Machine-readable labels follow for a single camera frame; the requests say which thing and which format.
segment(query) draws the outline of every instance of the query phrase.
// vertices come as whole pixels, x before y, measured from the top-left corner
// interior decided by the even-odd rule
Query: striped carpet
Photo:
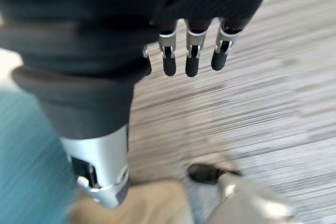
[[[204,223],[218,192],[187,180],[187,166],[239,167],[295,201],[305,223],[336,223],[336,0],[265,0],[220,72],[210,67],[217,27],[192,79],[183,22],[174,77],[149,47],[153,71],[131,114],[132,180],[184,180]]]

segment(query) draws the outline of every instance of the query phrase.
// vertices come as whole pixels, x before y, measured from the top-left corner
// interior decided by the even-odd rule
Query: beige trousers
[[[115,210],[101,207],[88,196],[72,206],[70,224],[193,224],[183,186],[163,181],[134,186]]]

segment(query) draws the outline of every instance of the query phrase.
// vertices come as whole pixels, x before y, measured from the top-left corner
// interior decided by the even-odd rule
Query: teal fabric
[[[66,223],[76,183],[35,99],[0,91],[0,223]]]

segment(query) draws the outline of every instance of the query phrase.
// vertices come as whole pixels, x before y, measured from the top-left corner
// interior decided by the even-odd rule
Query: prosthetic arm
[[[159,40],[164,72],[174,75],[176,21],[184,18],[185,71],[193,77],[219,17],[211,66],[220,70],[261,1],[0,0],[0,47],[20,53],[13,78],[59,134],[78,184],[116,208],[128,191],[133,87],[151,72],[147,44]]]

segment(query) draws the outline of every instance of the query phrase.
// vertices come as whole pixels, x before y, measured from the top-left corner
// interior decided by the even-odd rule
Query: robotic hand
[[[208,224],[301,223],[293,204],[267,186],[256,184],[240,173],[207,164],[193,164],[188,168],[188,173],[196,182],[219,184],[222,202],[211,214]]]
[[[0,0],[0,47],[21,55],[13,78],[60,135],[78,184],[116,208],[128,191],[133,88],[151,71],[146,45],[159,40],[164,72],[174,75],[176,20],[184,18],[185,70],[193,77],[206,30],[219,17],[211,65],[220,70],[261,1]]]

